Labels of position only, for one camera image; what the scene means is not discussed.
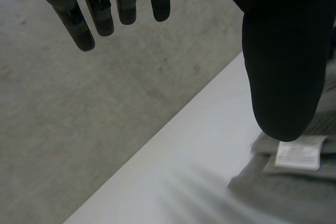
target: clothing label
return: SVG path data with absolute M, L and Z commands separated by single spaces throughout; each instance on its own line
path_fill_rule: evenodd
M 293 142 L 280 142 L 275 166 L 318 170 L 320 152 L 327 136 L 301 136 Z

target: gray folded cloth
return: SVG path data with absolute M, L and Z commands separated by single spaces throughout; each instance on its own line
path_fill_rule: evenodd
M 324 130 L 321 130 L 321 127 L 324 126 L 320 125 L 318 127 L 318 129 L 320 130 L 319 132 L 326 132 Z M 262 132 L 258 136 L 257 140 L 255 140 L 254 143 L 252 144 L 251 150 L 257 154 L 275 155 L 278 151 L 278 147 L 279 147 L 278 140 Z M 324 140 L 322 144 L 321 154 L 336 154 L 336 135 L 327 136 L 326 140 Z
M 279 142 L 261 134 L 252 145 L 255 156 L 228 190 L 250 207 L 290 223 L 336 223 L 336 158 L 328 155 L 336 153 L 335 85 L 326 88 L 305 134 L 328 136 L 317 172 L 274 167 Z
M 263 169 L 265 174 L 288 174 L 296 176 L 307 176 L 316 179 L 330 179 L 336 182 L 336 155 L 328 155 L 321 158 L 318 170 L 303 170 L 275 166 L 276 156 L 269 158 L 268 163 Z
M 264 174 L 268 155 L 256 155 L 228 185 L 240 201 L 292 224 L 335 224 L 336 183 Z

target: gray concrete floor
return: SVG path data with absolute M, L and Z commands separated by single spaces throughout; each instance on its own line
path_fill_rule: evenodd
M 138 0 L 91 52 L 45 0 L 0 0 L 0 223 L 61 224 L 241 51 L 231 0 Z

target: white surface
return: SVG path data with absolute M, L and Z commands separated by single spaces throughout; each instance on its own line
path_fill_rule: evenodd
M 65 224 L 261 223 L 225 195 L 261 132 L 249 90 L 240 54 Z

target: gray towel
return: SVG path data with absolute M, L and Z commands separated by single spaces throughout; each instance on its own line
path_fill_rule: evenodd
M 329 132 L 326 131 L 324 128 L 327 126 L 320 125 L 317 127 L 317 130 L 314 130 L 311 126 L 311 132 Z M 266 135 L 262 132 L 257 140 L 252 144 L 252 151 L 257 154 L 269 154 L 275 155 L 278 151 L 279 141 Z M 321 154 L 336 154 L 336 135 L 329 135 L 327 139 L 323 142 Z
M 322 157 L 320 168 L 316 171 L 278 167 L 275 166 L 275 159 L 275 155 L 269 158 L 268 163 L 263 170 L 263 173 L 308 176 L 316 179 L 330 179 L 336 183 L 336 155 L 328 155 Z
M 297 224 L 335 224 L 336 223 L 336 182 L 326 176 L 334 163 L 327 168 L 325 158 L 333 157 L 327 154 L 335 153 L 336 136 L 336 88 L 326 89 L 323 93 L 314 119 L 305 134 L 328 135 L 322 146 L 322 166 L 319 175 L 307 171 L 292 170 L 286 174 L 267 174 L 270 166 L 270 155 L 275 155 L 278 141 L 265 135 L 259 136 L 252 149 L 256 155 L 244 170 L 234 177 L 228 189 L 245 204 L 280 219 Z
M 254 156 L 231 180 L 228 189 L 233 195 L 251 207 L 290 223 L 335 224 L 336 184 L 320 179 L 264 174 L 268 157 Z

